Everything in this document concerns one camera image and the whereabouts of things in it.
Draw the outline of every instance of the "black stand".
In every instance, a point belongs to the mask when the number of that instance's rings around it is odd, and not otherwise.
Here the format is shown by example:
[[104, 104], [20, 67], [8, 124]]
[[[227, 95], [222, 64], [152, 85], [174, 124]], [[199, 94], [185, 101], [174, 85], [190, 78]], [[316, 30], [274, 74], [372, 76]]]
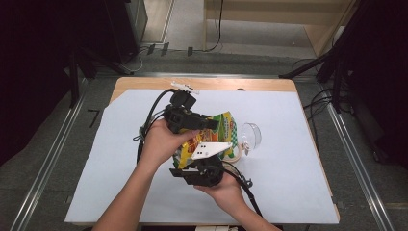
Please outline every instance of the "black stand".
[[75, 23], [72, 22], [72, 16], [75, 12], [68, 13], [64, 9], [67, 3], [64, 1], [45, 1], [43, 3], [44, 12], [50, 19], [50, 26], [53, 31], [57, 32], [58, 37], [61, 38], [61, 43], [66, 47], [66, 51], [69, 56], [69, 78], [71, 88], [71, 103], [72, 108], [79, 99], [79, 86], [78, 86], [78, 67], [84, 73], [86, 78], [95, 78], [97, 70], [94, 67], [92, 60], [95, 60], [102, 65], [110, 68], [121, 75], [127, 75], [127, 73], [116, 66], [112, 62], [109, 62], [98, 54], [94, 53], [90, 49], [81, 45], [81, 40], [77, 36], [77, 30]]
[[71, 103], [70, 108], [72, 108], [79, 99], [79, 86], [78, 86], [78, 67], [84, 73], [87, 79], [94, 79], [97, 70], [93, 66], [90, 60], [95, 60], [102, 65], [110, 68], [120, 75], [127, 75], [127, 73], [114, 65], [113, 63], [101, 58], [99, 55], [95, 54], [87, 48], [76, 49], [74, 48], [69, 55], [69, 78], [71, 81]]
[[334, 75], [333, 84], [333, 107], [336, 112], [340, 112], [340, 87], [342, 84], [342, 79], [345, 72], [345, 62], [344, 54], [347, 51], [347, 46], [353, 42], [350, 39], [352, 33], [356, 29], [359, 21], [365, 16], [367, 9], [370, 7], [370, 0], [361, 0], [356, 12], [351, 17], [348, 24], [345, 26], [344, 31], [340, 35], [339, 39], [335, 42], [333, 47], [322, 56], [316, 58], [315, 60], [301, 66], [300, 68], [289, 72], [287, 74], [279, 75], [281, 79], [292, 79], [297, 75], [305, 72], [306, 70], [315, 67], [318, 64], [323, 64], [321, 69], [318, 71], [316, 78], [320, 83], [326, 83], [327, 80]]

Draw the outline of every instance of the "colorful snack bag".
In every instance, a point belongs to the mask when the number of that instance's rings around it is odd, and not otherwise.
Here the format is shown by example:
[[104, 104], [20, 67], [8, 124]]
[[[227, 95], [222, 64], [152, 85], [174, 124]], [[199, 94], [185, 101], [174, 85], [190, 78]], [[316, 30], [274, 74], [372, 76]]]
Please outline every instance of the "colorful snack bag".
[[218, 127], [215, 130], [204, 129], [200, 131], [195, 138], [184, 142], [173, 155], [173, 164], [176, 168], [185, 168], [193, 162], [191, 155], [202, 141], [231, 142], [232, 147], [218, 153], [218, 156], [221, 160], [225, 156], [234, 158], [234, 148], [238, 145], [237, 125], [234, 118], [232, 118], [230, 112], [226, 112], [220, 115], [215, 115], [211, 117], [211, 119], [218, 121]]

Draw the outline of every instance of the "wooden table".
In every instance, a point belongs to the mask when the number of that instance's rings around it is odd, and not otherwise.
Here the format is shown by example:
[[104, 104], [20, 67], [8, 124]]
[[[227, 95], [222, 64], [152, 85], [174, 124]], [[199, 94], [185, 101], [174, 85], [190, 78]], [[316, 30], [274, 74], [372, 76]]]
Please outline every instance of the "wooden table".
[[[219, 19], [221, 0], [204, 0], [203, 47], [207, 19]], [[349, 18], [355, 0], [224, 0], [222, 20], [302, 24], [317, 56]]]
[[[247, 120], [257, 122], [263, 136], [261, 145], [234, 165], [252, 179], [251, 191], [269, 222], [339, 222], [292, 80], [171, 77], [123, 77], [117, 81], [65, 222], [90, 225], [114, 199], [135, 167], [138, 143], [132, 138], [152, 102], [172, 81], [201, 90], [194, 112], [214, 115], [228, 110], [239, 127]], [[163, 98], [158, 111], [168, 99]], [[140, 224], [237, 224], [211, 197], [172, 177], [168, 170], [172, 167], [169, 160], [157, 171]]]

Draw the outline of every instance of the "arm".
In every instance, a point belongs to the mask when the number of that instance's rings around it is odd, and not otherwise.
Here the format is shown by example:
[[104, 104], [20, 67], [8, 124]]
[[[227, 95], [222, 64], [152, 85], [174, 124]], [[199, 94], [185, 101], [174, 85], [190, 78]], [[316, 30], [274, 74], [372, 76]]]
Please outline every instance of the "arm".
[[194, 186], [214, 199], [216, 204], [247, 231], [280, 230], [252, 211], [243, 200], [241, 187], [234, 177], [224, 173], [221, 182], [211, 188]]
[[164, 120], [151, 126], [135, 170], [92, 230], [136, 230], [141, 210], [159, 166], [198, 131], [175, 135]]

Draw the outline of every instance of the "white paper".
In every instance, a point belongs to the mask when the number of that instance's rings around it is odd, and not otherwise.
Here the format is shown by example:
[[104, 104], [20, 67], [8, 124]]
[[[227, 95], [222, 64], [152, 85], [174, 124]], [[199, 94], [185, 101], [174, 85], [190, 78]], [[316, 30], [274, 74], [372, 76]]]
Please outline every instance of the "white paper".
[[[136, 164], [139, 128], [162, 90], [127, 90], [106, 108], [92, 151], [66, 215], [66, 222], [96, 222]], [[156, 108], [162, 110], [171, 93]], [[250, 189], [272, 223], [338, 223], [308, 125], [295, 92], [202, 90], [191, 108], [214, 116], [231, 112], [238, 137], [245, 122], [258, 125], [262, 142], [236, 167], [251, 178]], [[175, 178], [164, 163], [156, 173], [140, 222], [234, 224], [213, 199]]]

